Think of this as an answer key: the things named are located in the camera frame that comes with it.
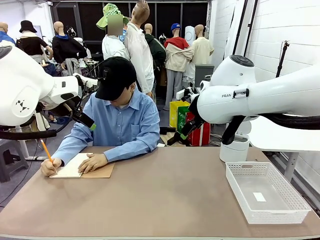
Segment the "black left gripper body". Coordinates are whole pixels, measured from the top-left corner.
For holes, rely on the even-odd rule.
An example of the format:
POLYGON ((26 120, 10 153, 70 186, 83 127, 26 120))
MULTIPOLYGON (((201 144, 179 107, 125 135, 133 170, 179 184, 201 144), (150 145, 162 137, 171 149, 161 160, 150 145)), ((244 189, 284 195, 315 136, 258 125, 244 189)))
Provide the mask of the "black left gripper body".
POLYGON ((83 124, 89 129, 95 123, 93 119, 91 119, 88 115, 86 115, 84 112, 81 112, 81 111, 76 111, 75 113, 73 113, 71 118, 75 122, 83 124))

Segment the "person's right hand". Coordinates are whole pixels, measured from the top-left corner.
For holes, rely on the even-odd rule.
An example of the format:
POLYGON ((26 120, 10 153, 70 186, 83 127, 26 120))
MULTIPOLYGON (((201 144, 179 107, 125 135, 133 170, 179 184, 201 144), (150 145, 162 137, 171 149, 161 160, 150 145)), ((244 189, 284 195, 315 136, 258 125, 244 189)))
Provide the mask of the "person's right hand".
POLYGON ((44 160, 40 165, 40 171, 45 177, 50 177, 58 172, 58 168, 64 165, 59 158, 44 160))

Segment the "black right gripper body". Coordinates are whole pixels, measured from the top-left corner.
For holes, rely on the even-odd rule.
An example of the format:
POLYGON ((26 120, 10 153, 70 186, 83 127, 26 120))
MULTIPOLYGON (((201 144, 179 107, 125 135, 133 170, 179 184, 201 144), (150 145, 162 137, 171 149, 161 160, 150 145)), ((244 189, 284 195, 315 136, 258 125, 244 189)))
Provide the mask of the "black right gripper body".
POLYGON ((198 107, 197 107, 198 99, 199 99, 199 96, 196 96, 188 107, 189 112, 194 115, 194 118, 188 122, 191 129, 198 129, 205 122, 203 118, 200 116, 198 111, 198 107))

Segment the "person's left hand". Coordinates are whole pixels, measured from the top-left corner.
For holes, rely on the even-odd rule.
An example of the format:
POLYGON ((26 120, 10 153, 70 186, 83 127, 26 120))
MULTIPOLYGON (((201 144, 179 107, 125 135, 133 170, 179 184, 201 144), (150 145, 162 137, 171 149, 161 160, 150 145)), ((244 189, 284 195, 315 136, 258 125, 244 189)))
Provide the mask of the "person's left hand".
POLYGON ((79 173, 87 174, 88 172, 92 172, 108 164, 108 160, 104 153, 88 153, 86 156, 87 159, 85 159, 78 167, 79 173))

